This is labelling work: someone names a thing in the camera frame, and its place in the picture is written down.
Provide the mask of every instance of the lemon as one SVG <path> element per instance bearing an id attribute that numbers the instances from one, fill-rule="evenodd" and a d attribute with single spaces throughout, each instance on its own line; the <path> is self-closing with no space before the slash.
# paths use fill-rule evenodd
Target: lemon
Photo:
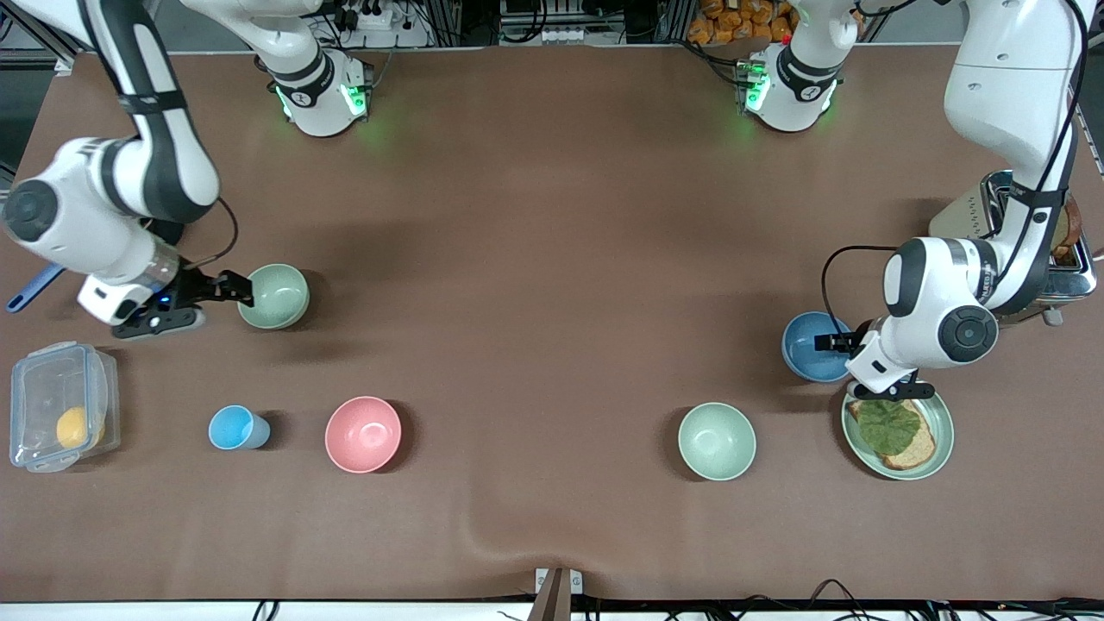
<path id="1" fill-rule="evenodd" d="M 93 442 L 93 446 L 99 443 L 104 438 L 104 428 L 100 427 L 96 432 L 96 441 Z M 84 444 L 88 439 L 88 420 L 85 415 L 84 408 L 82 406 L 76 406 L 65 410 L 62 418 L 57 419 L 57 442 L 65 449 L 76 449 L 77 446 Z"/>

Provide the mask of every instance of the brown tablecloth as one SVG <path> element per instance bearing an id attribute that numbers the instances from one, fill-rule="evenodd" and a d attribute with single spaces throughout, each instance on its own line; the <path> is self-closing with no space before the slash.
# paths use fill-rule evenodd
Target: brown tablecloth
<path id="1" fill-rule="evenodd" d="M 315 304 L 280 333 L 209 304 L 202 330 L 127 344 L 66 274 L 0 317 L 2 368 L 60 340 L 110 348 L 124 417 L 114 453 L 0 467 L 0 599 L 484 597 L 531 590 L 544 566 L 615 598 L 795 598 L 828 577 L 868 598 L 1098 596 L 1100 297 L 924 373 L 956 439 L 915 483 L 864 470 L 840 387 L 779 356 L 832 250 L 900 244 L 1002 167 L 943 117 L 954 54 L 857 50 L 827 117 L 782 135 L 681 50 L 404 53 L 371 122 L 328 139 L 282 119 L 250 56 L 173 59 L 242 223 L 221 266 L 291 263 Z M 128 131 L 82 59 L 21 173 Z M 1101 234 L 1084 148 L 1073 189 Z M 229 232 L 212 211 L 182 251 Z M 884 313 L 883 261 L 834 266 L 852 325 Z M 10 242 L 0 263 L 6 296 L 43 266 Z M 329 414 L 358 394 L 405 421 L 384 474 L 326 455 Z M 680 415 L 713 400 L 758 436 L 730 483 L 692 478 L 673 449 Z M 270 417 L 270 448 L 208 443 L 234 402 Z"/>

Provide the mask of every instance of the plastic container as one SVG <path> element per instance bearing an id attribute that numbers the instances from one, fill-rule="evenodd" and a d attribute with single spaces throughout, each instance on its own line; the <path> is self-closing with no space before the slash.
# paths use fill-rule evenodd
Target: plastic container
<path id="1" fill-rule="evenodd" d="M 40 349 L 11 371 L 11 463 L 59 472 L 119 445 L 115 358 L 73 341 Z"/>

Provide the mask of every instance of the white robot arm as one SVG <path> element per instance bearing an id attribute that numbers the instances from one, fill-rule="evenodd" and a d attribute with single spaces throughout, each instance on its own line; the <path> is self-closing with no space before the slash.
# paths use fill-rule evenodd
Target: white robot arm
<path id="1" fill-rule="evenodd" d="M 744 94 L 745 109 L 779 131 L 808 129 L 828 109 L 843 60 L 859 40 L 853 0 L 792 0 L 800 14 L 789 43 L 752 55 L 764 82 Z"/>
<path id="2" fill-rule="evenodd" d="M 907 397 L 899 382 L 917 369 L 980 359 L 997 341 L 996 317 L 1028 307 L 1044 287 L 1076 147 L 1066 86 L 1084 42 L 1083 15 L 1094 2 L 970 2 L 944 109 L 963 137 L 1011 165 L 1006 218 L 988 240 L 906 242 L 885 266 L 889 315 L 842 339 L 820 340 L 851 354 L 856 397 Z M 829 61 L 838 62 L 838 54 Z M 777 93 L 785 96 L 785 90 Z"/>
<path id="3" fill-rule="evenodd" d="M 139 222 L 194 222 L 219 198 L 219 176 L 141 4 L 56 0 L 21 6 L 99 52 L 138 136 L 63 145 L 45 170 L 12 189 L 2 212 L 8 233 L 31 252 L 88 274 L 78 301 L 115 326 L 117 336 L 198 327 L 203 316 L 194 303 L 202 299 L 252 304 L 247 280 L 229 272 L 208 280 L 199 270 L 183 269 L 176 249 Z M 152 326 L 124 328 L 157 293 L 166 314 Z"/>
<path id="4" fill-rule="evenodd" d="M 332 136 L 368 115 L 370 65 L 322 50 L 300 15 L 322 0 L 181 0 L 238 35 L 276 82 L 284 110 L 310 136 Z"/>

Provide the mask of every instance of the plate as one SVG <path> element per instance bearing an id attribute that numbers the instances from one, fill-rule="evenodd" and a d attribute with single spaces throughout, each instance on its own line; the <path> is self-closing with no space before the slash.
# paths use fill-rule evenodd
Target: plate
<path id="1" fill-rule="evenodd" d="M 927 420 L 927 427 L 932 430 L 932 438 L 935 439 L 935 454 L 912 470 L 887 467 L 882 463 L 882 459 L 862 440 L 862 435 L 859 434 L 858 421 L 854 420 L 851 412 L 847 411 L 848 403 L 853 401 L 856 399 L 850 394 L 843 398 L 843 407 L 841 408 L 843 435 L 847 436 L 847 443 L 851 445 L 851 451 L 870 470 L 896 481 L 920 481 L 940 472 L 940 469 L 951 459 L 951 450 L 955 445 L 955 425 L 951 420 L 951 410 L 947 409 L 947 404 L 943 402 L 943 398 L 938 393 L 931 399 L 913 400 L 920 414 Z"/>

